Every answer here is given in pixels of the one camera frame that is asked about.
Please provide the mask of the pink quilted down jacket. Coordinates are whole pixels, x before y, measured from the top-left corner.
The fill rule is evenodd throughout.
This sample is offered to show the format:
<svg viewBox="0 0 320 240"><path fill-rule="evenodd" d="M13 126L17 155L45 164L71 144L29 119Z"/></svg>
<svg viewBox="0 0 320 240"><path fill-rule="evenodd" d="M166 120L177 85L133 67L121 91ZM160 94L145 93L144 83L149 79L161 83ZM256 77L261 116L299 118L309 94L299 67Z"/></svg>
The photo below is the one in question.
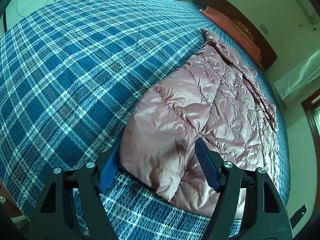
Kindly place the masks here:
<svg viewBox="0 0 320 240"><path fill-rule="evenodd" d="M123 169L180 209L211 216L218 193L207 183L195 141L237 167L262 167L279 184L276 107L257 72L213 31L183 67L136 104L122 137Z"/></svg>

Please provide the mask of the blue plaid bed sheet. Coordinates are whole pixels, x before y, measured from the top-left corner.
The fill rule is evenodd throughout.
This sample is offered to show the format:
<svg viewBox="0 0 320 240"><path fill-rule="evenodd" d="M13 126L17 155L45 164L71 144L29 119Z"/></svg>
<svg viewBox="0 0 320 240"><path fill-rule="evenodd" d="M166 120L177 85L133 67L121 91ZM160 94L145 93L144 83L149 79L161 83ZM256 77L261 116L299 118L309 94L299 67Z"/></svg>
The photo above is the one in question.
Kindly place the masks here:
<svg viewBox="0 0 320 240"><path fill-rule="evenodd" d="M107 150L138 98L214 31L255 63L196 3L63 0L1 37L1 182L30 218L54 168Z"/></svg>

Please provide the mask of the embroidered cushion on pillow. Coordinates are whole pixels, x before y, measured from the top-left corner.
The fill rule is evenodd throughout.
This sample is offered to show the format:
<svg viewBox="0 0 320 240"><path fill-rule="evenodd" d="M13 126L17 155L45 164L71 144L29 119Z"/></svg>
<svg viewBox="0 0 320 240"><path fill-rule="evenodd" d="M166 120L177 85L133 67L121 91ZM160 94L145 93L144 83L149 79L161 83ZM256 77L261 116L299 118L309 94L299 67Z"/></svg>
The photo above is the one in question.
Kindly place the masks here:
<svg viewBox="0 0 320 240"><path fill-rule="evenodd" d="M251 31L239 20L233 20L232 25L236 28L240 34L249 42L254 43L254 38Z"/></svg>

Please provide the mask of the red pillow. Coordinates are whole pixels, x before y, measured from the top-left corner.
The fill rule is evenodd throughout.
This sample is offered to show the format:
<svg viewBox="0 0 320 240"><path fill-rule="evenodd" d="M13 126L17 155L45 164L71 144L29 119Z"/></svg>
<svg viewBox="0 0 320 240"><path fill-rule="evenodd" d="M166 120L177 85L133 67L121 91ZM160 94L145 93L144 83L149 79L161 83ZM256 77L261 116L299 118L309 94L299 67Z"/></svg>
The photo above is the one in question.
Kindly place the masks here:
<svg viewBox="0 0 320 240"><path fill-rule="evenodd" d="M232 25L232 20L230 18L211 7L206 7L205 10L200 9L200 13L209 18L220 29L228 34L251 57L256 65L260 69L262 68L262 57L260 55L260 48L255 43L251 43L247 39L245 39L240 34L240 32L236 28L234 28L234 26Z"/></svg>

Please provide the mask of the window with wooden frame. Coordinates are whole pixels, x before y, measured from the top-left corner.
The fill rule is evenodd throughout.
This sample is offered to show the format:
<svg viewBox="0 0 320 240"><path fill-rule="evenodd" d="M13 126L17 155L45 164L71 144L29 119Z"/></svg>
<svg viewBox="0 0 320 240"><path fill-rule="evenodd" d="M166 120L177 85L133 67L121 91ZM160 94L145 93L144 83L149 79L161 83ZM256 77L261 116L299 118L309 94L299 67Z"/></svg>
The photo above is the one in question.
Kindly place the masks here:
<svg viewBox="0 0 320 240"><path fill-rule="evenodd" d="M317 148L319 146L319 118L316 116L316 112L317 109L319 109L319 89L306 98L301 104L311 129L315 148Z"/></svg>

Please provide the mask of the wall switch plate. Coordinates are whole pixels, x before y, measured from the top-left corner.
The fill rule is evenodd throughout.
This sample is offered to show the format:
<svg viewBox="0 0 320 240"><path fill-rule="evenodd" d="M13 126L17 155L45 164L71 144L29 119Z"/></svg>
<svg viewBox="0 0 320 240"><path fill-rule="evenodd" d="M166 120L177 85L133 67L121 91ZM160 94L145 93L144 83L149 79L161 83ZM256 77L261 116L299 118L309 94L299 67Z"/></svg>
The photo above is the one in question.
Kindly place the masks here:
<svg viewBox="0 0 320 240"><path fill-rule="evenodd" d="M269 33L269 30L267 29L267 27L263 23L261 23L259 25L259 27L266 35Z"/></svg>

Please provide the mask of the white wall air conditioner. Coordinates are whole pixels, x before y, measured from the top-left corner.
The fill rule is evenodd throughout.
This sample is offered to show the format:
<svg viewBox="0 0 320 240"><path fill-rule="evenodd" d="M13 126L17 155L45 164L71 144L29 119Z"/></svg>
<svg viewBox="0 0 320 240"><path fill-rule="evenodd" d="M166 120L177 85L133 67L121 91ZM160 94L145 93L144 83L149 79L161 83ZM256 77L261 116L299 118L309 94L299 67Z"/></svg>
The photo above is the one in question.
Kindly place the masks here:
<svg viewBox="0 0 320 240"><path fill-rule="evenodd" d="M296 0L311 25L319 25L319 15L310 0Z"/></svg>

